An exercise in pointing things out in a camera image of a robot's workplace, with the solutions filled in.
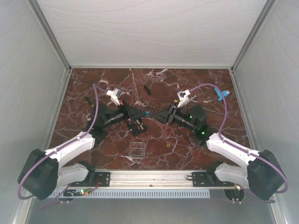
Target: metal corner post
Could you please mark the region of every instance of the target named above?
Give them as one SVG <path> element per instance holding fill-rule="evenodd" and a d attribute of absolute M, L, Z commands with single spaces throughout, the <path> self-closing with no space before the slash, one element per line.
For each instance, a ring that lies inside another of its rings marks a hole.
<path fill-rule="evenodd" d="M 236 68 L 239 66 L 240 62 L 243 59 L 243 56 L 245 55 L 245 52 L 247 51 L 248 47 L 250 46 L 250 44 L 252 43 L 252 41 L 254 40 L 255 36 L 257 35 L 258 31 L 260 30 L 260 28 L 263 25 L 263 22 L 265 21 L 269 11 L 272 9 L 274 3 L 276 2 L 276 0 L 267 0 L 266 4 L 264 5 L 257 21 L 255 22 L 253 28 L 251 29 L 246 41 L 244 42 L 233 66 L 232 66 L 232 70 L 236 70 Z"/>
<path fill-rule="evenodd" d="M 51 27 L 49 26 L 39 4 L 37 3 L 36 0 L 28 0 L 28 3 L 30 4 L 33 12 L 35 13 L 35 15 L 37 16 L 41 26 L 43 27 L 46 35 L 48 36 L 50 42 L 52 43 L 52 46 L 54 47 L 55 51 L 57 52 L 60 60 L 62 61 L 62 63 L 64 64 L 65 68 L 67 70 L 71 69 L 71 66 L 69 65 L 63 51 L 61 50 L 58 41 L 55 37 L 55 35 L 53 34 L 53 31 L 51 29 Z"/>

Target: floor panel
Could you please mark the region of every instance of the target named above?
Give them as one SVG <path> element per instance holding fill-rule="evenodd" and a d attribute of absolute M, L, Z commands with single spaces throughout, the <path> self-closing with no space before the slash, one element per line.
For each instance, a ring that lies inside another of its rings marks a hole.
<path fill-rule="evenodd" d="M 148 95 L 141 79 L 152 91 Z M 138 109 L 148 111 L 143 118 L 147 132 L 133 137 L 126 124 L 108 128 L 108 136 L 98 147 L 82 153 L 68 165 L 86 161 L 96 168 L 105 169 L 207 169 L 216 161 L 227 161 L 217 153 L 195 145 L 186 128 L 163 125 L 152 118 L 152 114 L 168 107 L 180 90 L 191 89 L 200 83 L 212 83 L 221 90 L 229 90 L 227 97 L 228 119 L 223 134 L 249 147 L 244 122 L 235 96 L 228 70 L 180 70 L 180 69 L 74 69 L 68 84 L 63 104 L 58 116 L 50 147 L 57 146 L 74 137 L 87 124 L 92 107 L 84 101 L 88 96 L 94 101 L 92 84 L 104 89 L 119 88 L 120 100 L 125 100 Z M 201 105 L 207 113 L 208 123 L 219 128 L 223 116 L 223 104 L 217 100 L 213 88 L 203 87 L 192 95 L 199 96 L 183 111 L 188 112 L 192 105 Z M 99 98 L 108 103 L 111 110 L 116 106 L 104 93 Z M 133 159 L 129 156 L 130 142 L 146 144 L 145 158 Z"/>

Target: black mounting plate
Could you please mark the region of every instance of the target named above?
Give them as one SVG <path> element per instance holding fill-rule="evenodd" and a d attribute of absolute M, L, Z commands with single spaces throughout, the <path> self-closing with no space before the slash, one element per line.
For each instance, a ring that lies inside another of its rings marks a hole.
<path fill-rule="evenodd" d="M 110 172 L 95 172 L 94 179 L 91 183 L 86 182 L 74 182 L 71 187 L 95 187 L 99 180 L 99 187 L 109 187 L 110 186 Z"/>
<path fill-rule="evenodd" d="M 235 184 L 231 182 L 215 181 L 211 182 L 207 172 L 192 172 L 192 185 L 194 187 L 233 187 Z"/>

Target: white wall panel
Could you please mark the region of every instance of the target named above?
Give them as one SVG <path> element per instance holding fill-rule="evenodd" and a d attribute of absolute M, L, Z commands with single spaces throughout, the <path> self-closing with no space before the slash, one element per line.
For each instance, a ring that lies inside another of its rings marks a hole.
<path fill-rule="evenodd" d="M 72 66 L 231 66 L 266 0 L 38 0 Z"/>
<path fill-rule="evenodd" d="M 27 1 L 0 1 L 0 23 L 0 223 L 8 224 L 17 178 L 45 146 L 66 76 Z"/>
<path fill-rule="evenodd" d="M 278 195 L 299 223 L 299 2 L 277 0 L 236 76 L 260 150 L 271 150 L 290 181 Z"/>

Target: white plastic part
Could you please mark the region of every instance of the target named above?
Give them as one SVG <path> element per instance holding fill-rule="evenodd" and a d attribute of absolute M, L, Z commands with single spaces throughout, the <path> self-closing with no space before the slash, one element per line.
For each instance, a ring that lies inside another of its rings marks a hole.
<path fill-rule="evenodd" d="M 61 151 L 55 153 L 54 155 L 50 156 L 52 159 L 57 159 L 59 166 L 58 171 L 61 167 L 63 167 L 68 161 L 75 158 L 77 155 L 80 155 L 81 153 L 90 150 L 94 147 L 95 139 L 91 134 L 87 134 L 85 137 L 80 138 L 85 132 L 80 132 L 76 137 L 72 138 L 69 141 L 72 141 L 73 139 L 78 139 L 77 141 L 73 142 L 72 144 L 66 146 Z M 56 149 L 60 146 L 57 146 L 53 149 L 45 150 L 46 155 L 56 151 Z"/>
<path fill-rule="evenodd" d="M 178 108 L 180 108 L 184 104 L 186 104 L 186 102 L 189 100 L 188 96 L 190 95 L 190 92 L 189 92 L 189 90 L 180 91 L 180 92 L 177 92 L 177 95 L 178 95 L 178 99 L 179 99 Z"/>
<path fill-rule="evenodd" d="M 56 187 L 68 185 L 73 182 L 81 182 L 85 180 L 88 174 L 88 169 L 81 165 L 75 164 L 69 167 L 63 167 L 58 172 L 58 179 Z"/>
<path fill-rule="evenodd" d="M 243 169 L 247 170 L 248 162 L 256 159 L 254 156 L 249 155 L 249 153 L 258 155 L 258 151 L 239 145 L 238 143 L 235 143 L 234 141 L 227 139 L 224 136 L 222 137 L 224 138 L 225 141 L 231 142 L 234 145 L 245 149 L 247 153 L 244 153 L 241 150 L 227 144 L 226 142 L 223 142 L 219 138 L 218 133 L 212 134 L 209 140 L 206 141 L 208 149 L 211 150 L 212 152 L 216 152 L 225 156 L 226 158 L 238 164 Z"/>
<path fill-rule="evenodd" d="M 118 106 L 118 105 L 120 105 L 120 102 L 118 100 L 118 96 L 120 93 L 121 93 L 121 91 L 119 89 L 114 89 L 113 91 L 108 90 L 106 95 L 110 96 L 111 101 Z"/>
<path fill-rule="evenodd" d="M 232 182 L 239 184 L 243 188 L 249 189 L 247 180 L 247 170 L 241 167 L 230 166 L 226 163 L 221 164 L 215 170 L 216 177 L 222 182 Z"/>

